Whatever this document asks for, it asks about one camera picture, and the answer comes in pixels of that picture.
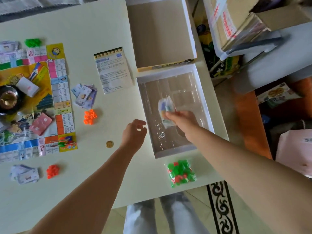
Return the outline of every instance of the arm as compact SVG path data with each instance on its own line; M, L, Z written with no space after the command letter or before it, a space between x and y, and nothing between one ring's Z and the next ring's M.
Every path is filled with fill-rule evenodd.
M312 183L300 173L201 128L191 112L166 113L276 233L312 233Z
M120 147L48 212L29 234L102 233L130 160L144 142L147 129L143 125L146 122L140 120L128 124Z

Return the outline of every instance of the person's left arm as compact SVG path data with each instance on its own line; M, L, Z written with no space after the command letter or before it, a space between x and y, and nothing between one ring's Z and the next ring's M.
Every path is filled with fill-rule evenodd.
M134 120L120 147L90 177L49 211L29 234L99 234L114 204L123 176L144 142L146 122Z

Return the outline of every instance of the instruction sheet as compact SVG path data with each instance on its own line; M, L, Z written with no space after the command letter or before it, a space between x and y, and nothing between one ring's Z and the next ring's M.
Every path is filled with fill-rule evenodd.
M104 94L133 86L122 48L97 53L94 59Z

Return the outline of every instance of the white table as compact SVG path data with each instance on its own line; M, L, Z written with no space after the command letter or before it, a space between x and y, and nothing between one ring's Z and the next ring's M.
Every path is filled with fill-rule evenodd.
M136 80L131 88L104 95L93 58L95 53L122 46L132 77L135 79L146 74L138 73L136 68L125 0L102 0L0 24L0 40L23 43L26 38L37 37L45 39L45 44L64 44L71 88L77 83L94 83L98 88L94 108L99 112L99 122L93 126L84 125L84 110L73 106L79 149L21 162L40 167L42 171L49 165L59 164L60 175L53 179L47 180L44 172L37 183L18 185L8 176L10 167L15 163L0 165L0 230L3 234L32 228L110 157L130 121L135 118L145 120ZM197 35L195 42L198 54L196 67L215 133L228 139ZM117 113L118 108L122 108L123 113ZM115 144L112 149L105 147L108 140ZM192 160L198 180L173 189L165 164L182 158ZM219 174L197 150L156 160L147 134L142 148L127 169L113 208L220 180Z

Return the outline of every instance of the pants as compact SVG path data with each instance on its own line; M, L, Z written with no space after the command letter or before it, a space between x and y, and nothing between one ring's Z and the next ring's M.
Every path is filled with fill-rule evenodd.
M171 234L209 234L183 192L160 197ZM124 234L157 234L154 200L129 205Z

